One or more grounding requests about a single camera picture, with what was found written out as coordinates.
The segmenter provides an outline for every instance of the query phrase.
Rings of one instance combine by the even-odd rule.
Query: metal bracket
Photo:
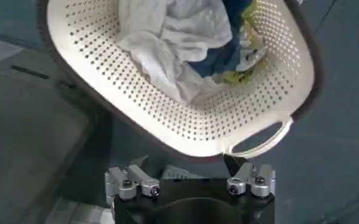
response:
[[[158,197],[160,195],[159,180],[148,176],[136,165],[130,165],[127,171],[130,179],[140,185],[143,195],[147,197]]]
[[[235,176],[227,179],[227,190],[230,195],[242,195],[246,185],[251,192],[260,198],[275,195],[275,170],[270,165],[262,165],[259,171],[252,163],[243,163]]]
[[[254,171],[252,163],[244,163],[235,176],[227,180],[227,189],[231,195],[241,195],[246,192],[246,184]]]
[[[105,173],[105,190],[109,204],[115,195],[122,200],[131,200],[137,193],[136,184],[118,167],[112,167]]]

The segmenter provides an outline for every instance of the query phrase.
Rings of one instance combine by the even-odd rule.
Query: clothing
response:
[[[189,103],[205,80],[185,61],[203,60],[209,48],[232,39],[221,0],[119,1],[117,45],[141,64],[151,83]]]
[[[249,24],[256,8],[256,0],[223,0],[229,17],[232,40],[225,46],[209,49],[205,60],[189,63],[201,77],[213,74],[229,74],[231,79],[239,72],[253,67],[266,53],[261,37]]]

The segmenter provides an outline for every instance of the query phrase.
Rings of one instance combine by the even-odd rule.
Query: perforated basket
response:
[[[250,158],[280,142],[292,116],[308,106],[320,67],[296,1],[258,0],[254,25],[268,49],[263,64],[247,83],[187,107],[152,86],[116,46],[118,1],[126,0],[41,0],[41,34],[80,86],[165,145],[195,157]],[[233,153],[235,145],[277,122],[282,126],[268,141]]]

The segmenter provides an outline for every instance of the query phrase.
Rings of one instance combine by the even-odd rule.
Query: basket hole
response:
[[[246,150],[252,149],[270,139],[282,126],[281,122],[278,122],[258,133],[252,135],[250,138],[245,139],[233,148],[234,153],[245,152]]]

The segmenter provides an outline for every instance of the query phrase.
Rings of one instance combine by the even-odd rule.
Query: blue clothing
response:
[[[201,77],[208,77],[214,73],[222,74],[225,71],[235,71],[240,62],[240,28],[243,25],[241,14],[250,5],[252,0],[222,0],[231,25],[232,40],[225,46],[209,49],[206,58],[202,61],[189,62]]]

